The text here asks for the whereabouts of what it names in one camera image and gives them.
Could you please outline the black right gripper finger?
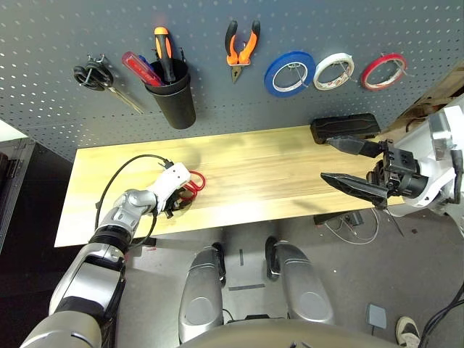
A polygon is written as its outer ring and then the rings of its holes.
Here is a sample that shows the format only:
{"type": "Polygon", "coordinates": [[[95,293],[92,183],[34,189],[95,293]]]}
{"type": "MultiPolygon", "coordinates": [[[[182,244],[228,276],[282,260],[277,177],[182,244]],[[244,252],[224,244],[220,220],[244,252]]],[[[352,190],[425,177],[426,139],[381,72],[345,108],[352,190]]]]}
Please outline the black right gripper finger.
{"type": "Polygon", "coordinates": [[[387,207],[388,189],[386,187],[343,173],[321,173],[320,177],[333,188],[347,195],[368,201],[378,209],[387,207]]]}
{"type": "Polygon", "coordinates": [[[375,158],[384,152],[382,142],[367,141],[354,136],[336,136],[327,139],[327,143],[341,152],[375,158]]]}

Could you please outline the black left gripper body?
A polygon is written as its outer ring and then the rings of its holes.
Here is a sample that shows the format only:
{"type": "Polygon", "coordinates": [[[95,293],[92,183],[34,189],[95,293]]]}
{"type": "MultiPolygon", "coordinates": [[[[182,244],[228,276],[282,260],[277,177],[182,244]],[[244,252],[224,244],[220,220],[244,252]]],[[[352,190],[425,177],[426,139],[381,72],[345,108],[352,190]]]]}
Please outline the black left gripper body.
{"type": "Polygon", "coordinates": [[[175,190],[168,198],[165,205],[167,218],[172,218],[175,211],[183,210],[193,202],[193,192],[187,188],[175,190]]]}

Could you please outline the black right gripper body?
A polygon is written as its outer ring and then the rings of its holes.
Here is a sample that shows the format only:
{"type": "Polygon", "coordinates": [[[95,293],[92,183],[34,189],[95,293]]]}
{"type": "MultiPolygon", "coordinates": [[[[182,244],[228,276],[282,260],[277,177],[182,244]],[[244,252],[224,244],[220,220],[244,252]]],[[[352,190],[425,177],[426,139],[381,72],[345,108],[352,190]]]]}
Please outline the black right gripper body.
{"type": "Polygon", "coordinates": [[[376,153],[381,154],[382,159],[366,174],[367,181],[385,188],[388,198],[404,196],[413,199],[422,194],[428,177],[421,175],[413,153],[395,148],[391,140],[379,141],[376,145],[379,148],[376,153]]]}

